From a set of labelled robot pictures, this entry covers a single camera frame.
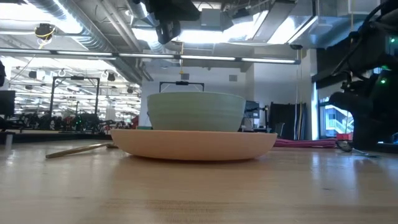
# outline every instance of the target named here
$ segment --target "bowl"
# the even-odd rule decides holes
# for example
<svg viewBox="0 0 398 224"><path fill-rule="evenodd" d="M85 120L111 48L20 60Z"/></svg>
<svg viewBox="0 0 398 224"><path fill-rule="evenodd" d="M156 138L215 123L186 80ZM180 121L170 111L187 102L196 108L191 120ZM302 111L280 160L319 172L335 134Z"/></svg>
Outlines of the bowl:
<svg viewBox="0 0 398 224"><path fill-rule="evenodd" d="M155 130L235 132L245 105L244 98L224 93L157 93L148 96L148 115Z"/></svg>
<svg viewBox="0 0 398 224"><path fill-rule="evenodd" d="M115 145L135 156L186 161L252 159L270 151L276 134L111 130Z"/></svg>

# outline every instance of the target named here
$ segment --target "plate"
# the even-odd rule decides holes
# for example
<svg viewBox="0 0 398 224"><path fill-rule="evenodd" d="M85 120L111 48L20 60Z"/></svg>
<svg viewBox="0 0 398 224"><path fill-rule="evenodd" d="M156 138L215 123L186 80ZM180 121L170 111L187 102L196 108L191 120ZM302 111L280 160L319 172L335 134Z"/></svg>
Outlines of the plate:
<svg viewBox="0 0 398 224"><path fill-rule="evenodd" d="M115 145L135 156L188 161L251 159L270 151L276 134L111 130Z"/></svg>

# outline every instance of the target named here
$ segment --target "table surface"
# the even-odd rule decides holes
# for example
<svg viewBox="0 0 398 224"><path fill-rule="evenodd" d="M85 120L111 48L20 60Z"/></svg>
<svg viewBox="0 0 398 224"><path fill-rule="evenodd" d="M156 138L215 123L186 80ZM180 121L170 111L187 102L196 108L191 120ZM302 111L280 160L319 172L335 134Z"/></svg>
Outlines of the table surface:
<svg viewBox="0 0 398 224"><path fill-rule="evenodd" d="M103 141L0 150L0 222L394 223L398 157L274 148L257 159L179 162L119 149L45 160Z"/></svg>

